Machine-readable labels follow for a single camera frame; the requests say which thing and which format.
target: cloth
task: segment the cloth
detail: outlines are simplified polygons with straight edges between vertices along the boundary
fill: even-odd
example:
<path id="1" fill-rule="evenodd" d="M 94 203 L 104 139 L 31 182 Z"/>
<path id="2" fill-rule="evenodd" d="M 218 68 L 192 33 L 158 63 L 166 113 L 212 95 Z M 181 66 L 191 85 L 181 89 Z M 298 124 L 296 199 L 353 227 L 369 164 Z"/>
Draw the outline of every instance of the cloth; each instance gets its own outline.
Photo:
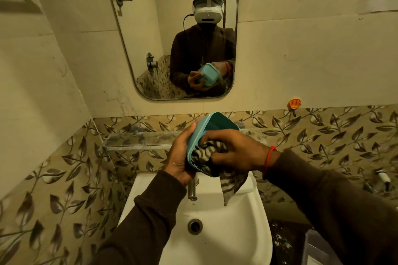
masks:
<path id="1" fill-rule="evenodd" d="M 174 38 L 170 54 L 170 81 L 187 94 L 221 96 L 233 76 L 227 82 L 214 86 L 206 92 L 192 90 L 188 84 L 188 74 L 198 71 L 206 63 L 228 61 L 232 72 L 235 63 L 236 33 L 231 28 L 221 28 L 214 24 L 196 24 Z"/>
<path id="2" fill-rule="evenodd" d="M 378 197 L 291 151 L 268 168 L 267 178 L 296 201 L 343 264 L 398 264 L 398 214 Z M 92 264 L 157 265 L 184 197 L 182 183 L 158 172 Z"/>
<path id="3" fill-rule="evenodd" d="M 192 151 L 192 163 L 212 176 L 220 176 L 224 206 L 245 183 L 249 172 L 238 172 L 230 167 L 219 167 L 212 164 L 211 155 L 214 152 L 228 152 L 225 143 L 220 141 L 207 141 L 201 147 L 195 146 Z"/>

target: white sink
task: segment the white sink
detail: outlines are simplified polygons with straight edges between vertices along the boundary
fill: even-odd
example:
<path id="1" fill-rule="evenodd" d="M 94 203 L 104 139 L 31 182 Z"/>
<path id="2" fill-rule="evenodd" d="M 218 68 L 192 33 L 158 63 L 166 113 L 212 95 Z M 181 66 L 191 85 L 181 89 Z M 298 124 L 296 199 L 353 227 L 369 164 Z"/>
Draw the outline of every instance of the white sink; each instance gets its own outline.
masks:
<path id="1" fill-rule="evenodd" d="M 154 173 L 138 174 L 119 224 L 134 206 L 134 198 L 152 181 Z M 267 216 L 252 173 L 224 206 L 219 178 L 198 173 L 197 201 L 186 196 L 177 210 L 177 224 L 163 249 L 160 265 L 269 265 L 272 238 Z M 188 222 L 199 219 L 198 235 L 188 232 Z"/>

